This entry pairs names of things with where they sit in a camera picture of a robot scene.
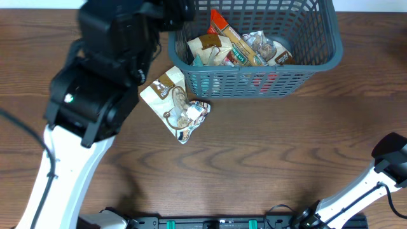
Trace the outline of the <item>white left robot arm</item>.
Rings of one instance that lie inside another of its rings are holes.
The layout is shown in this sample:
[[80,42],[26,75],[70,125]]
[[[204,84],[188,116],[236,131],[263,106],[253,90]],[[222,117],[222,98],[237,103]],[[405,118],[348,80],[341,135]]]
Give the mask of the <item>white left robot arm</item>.
[[19,228],[96,228],[79,218],[92,176],[161,50],[160,33],[195,17],[193,1],[87,1],[81,36],[50,83],[44,149]]

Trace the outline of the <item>teal packet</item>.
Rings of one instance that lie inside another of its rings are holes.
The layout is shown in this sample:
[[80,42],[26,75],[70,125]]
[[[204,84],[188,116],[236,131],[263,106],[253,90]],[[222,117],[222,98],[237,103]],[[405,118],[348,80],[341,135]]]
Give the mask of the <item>teal packet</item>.
[[[199,56],[199,54],[196,55],[195,59],[193,60],[192,64],[193,67],[203,67],[204,64]],[[200,77],[200,86],[202,89],[202,93],[206,93],[209,90],[209,83],[210,79],[209,76],[201,76]]]

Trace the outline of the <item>beige snack bag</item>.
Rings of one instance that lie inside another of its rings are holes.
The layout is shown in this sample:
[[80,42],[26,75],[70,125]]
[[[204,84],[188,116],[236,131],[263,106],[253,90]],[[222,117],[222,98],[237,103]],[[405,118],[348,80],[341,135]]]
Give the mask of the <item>beige snack bag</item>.
[[188,99],[184,74],[176,66],[154,80],[140,96],[181,144],[188,142],[211,110],[206,102]]
[[194,58],[199,56],[204,66],[219,66],[232,50],[232,43],[226,36],[206,34],[187,42]]
[[295,64],[291,52],[278,41],[267,38],[263,31],[244,34],[243,39],[265,66]]

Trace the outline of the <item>red orange pasta packet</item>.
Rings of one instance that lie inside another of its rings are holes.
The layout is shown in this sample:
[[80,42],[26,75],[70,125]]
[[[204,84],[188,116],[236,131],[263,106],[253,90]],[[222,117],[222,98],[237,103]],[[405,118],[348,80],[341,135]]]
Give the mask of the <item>red orange pasta packet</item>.
[[224,19],[215,9],[210,11],[210,24],[207,34],[226,36],[232,43],[232,50],[227,57],[237,66],[260,67],[265,66],[243,37]]

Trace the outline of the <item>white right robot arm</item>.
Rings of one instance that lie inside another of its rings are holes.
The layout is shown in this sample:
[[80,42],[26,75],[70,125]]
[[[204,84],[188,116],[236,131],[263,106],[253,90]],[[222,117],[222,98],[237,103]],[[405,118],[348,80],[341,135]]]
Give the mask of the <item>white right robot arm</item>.
[[387,134],[374,147],[366,170],[338,193],[316,201],[291,221],[298,228],[343,228],[358,212],[386,196],[392,212],[405,219],[392,202],[391,194],[406,188],[406,138]]

